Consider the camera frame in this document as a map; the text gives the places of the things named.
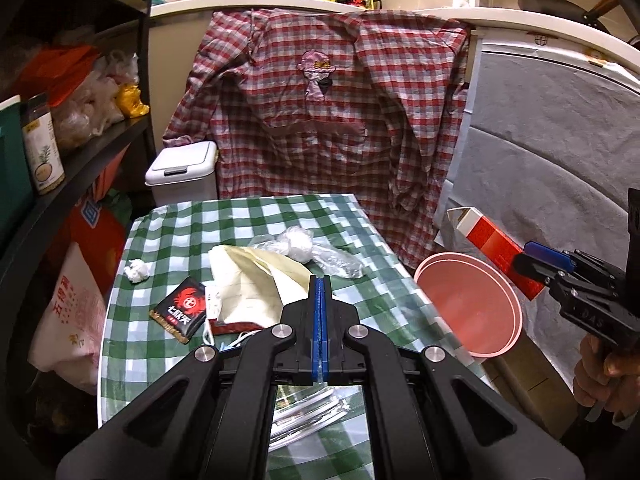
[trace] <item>red logo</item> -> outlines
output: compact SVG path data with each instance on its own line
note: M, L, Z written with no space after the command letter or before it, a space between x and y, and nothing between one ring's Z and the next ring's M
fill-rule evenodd
M194 296L197 292L195 288L189 286L181 290L176 296L174 303L178 308L188 311L190 316L195 316L206 308L206 302L201 296Z

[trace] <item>metal bolt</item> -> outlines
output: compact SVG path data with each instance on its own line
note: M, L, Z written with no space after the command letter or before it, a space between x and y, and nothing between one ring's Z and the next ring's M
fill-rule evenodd
M200 346L196 348L194 355L198 361L206 363L215 357L216 349L213 346Z
M351 325L347 332L349 332L351 337L356 339L362 339L369 335L369 329L364 325Z
M424 349L424 356L432 363L439 363L446 357L446 354L439 346L429 346Z
M271 329L271 333L279 339L289 337L293 333L293 329L289 325L280 324Z

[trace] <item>human hand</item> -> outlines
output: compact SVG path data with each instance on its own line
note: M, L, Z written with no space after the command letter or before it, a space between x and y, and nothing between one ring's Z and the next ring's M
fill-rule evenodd
M608 412L633 415L640 409L640 354L611 353L603 362L598 355L600 345L602 342L591 334L580 342L582 359L574 369L575 400L589 408L602 400ZM621 378L615 388L609 385L613 377Z

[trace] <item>snack packet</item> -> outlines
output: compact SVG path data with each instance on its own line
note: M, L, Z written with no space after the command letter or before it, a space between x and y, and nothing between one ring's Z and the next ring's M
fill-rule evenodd
M171 294L149 311L149 316L186 345L207 317L204 285L187 276Z

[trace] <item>pink bowl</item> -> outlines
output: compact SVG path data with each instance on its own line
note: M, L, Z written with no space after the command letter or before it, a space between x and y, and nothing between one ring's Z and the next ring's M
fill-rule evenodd
M520 302L493 267L461 253L424 260L415 281L473 357L504 354L522 330Z

